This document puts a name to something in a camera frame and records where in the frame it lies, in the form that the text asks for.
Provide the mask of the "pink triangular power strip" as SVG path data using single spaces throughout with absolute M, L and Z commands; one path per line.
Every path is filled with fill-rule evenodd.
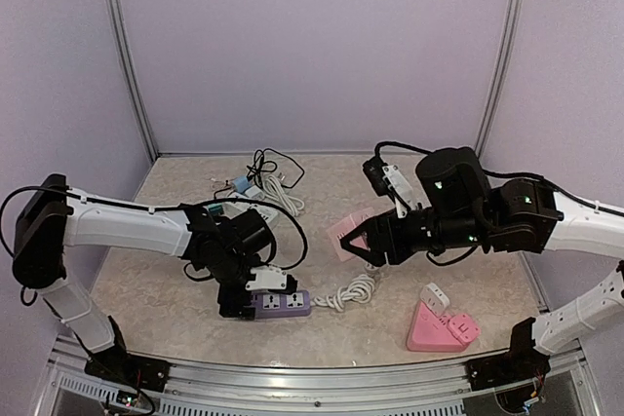
M 407 337 L 407 349 L 422 353 L 460 353 L 470 345 L 463 346 L 448 329 L 449 319 L 443 314 L 436 317 L 421 301 L 417 303 Z

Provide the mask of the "pink plug adapter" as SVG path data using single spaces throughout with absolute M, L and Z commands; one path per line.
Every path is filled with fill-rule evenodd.
M 448 330 L 463 346 L 474 342 L 481 334 L 481 329 L 473 318 L 467 314 L 457 314 L 448 321 Z

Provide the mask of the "purple power strip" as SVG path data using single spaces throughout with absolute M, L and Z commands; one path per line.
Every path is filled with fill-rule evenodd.
M 252 295 L 252 305 L 257 320 L 307 317 L 312 309 L 306 290 L 288 294 L 256 292 Z

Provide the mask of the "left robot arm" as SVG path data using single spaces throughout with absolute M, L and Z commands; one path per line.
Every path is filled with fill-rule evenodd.
M 213 202 L 176 207 L 140 205 L 94 196 L 71 188 L 62 174 L 38 186 L 10 193 L 3 205 L 23 193 L 31 198 L 16 219 L 14 239 L 2 247 L 12 260 L 14 278 L 41 297 L 87 352 L 93 369 L 118 382 L 139 370 L 114 319 L 64 266 L 69 246 L 107 246 L 157 252 L 207 270 L 218 284 L 217 304 L 224 318 L 252 320 L 257 291 L 294 293 L 288 268 L 274 265 L 277 240 L 256 205 L 239 214 L 214 214 Z

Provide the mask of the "white plug adapter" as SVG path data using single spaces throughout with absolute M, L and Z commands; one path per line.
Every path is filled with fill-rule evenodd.
M 435 283 L 421 289 L 420 300 L 436 317 L 442 316 L 450 305 L 448 296 Z

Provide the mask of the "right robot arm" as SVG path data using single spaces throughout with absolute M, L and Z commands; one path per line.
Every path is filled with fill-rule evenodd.
M 394 208 L 344 235 L 342 249 L 373 267 L 400 265 L 418 252 L 436 266 L 449 249 L 459 263 L 483 252 L 570 250 L 620 258 L 623 210 L 574 196 L 531 172 L 494 173 L 467 146 L 423 151 L 415 175 L 429 201 L 414 202 L 402 173 L 374 148 L 363 172 L 379 197 Z

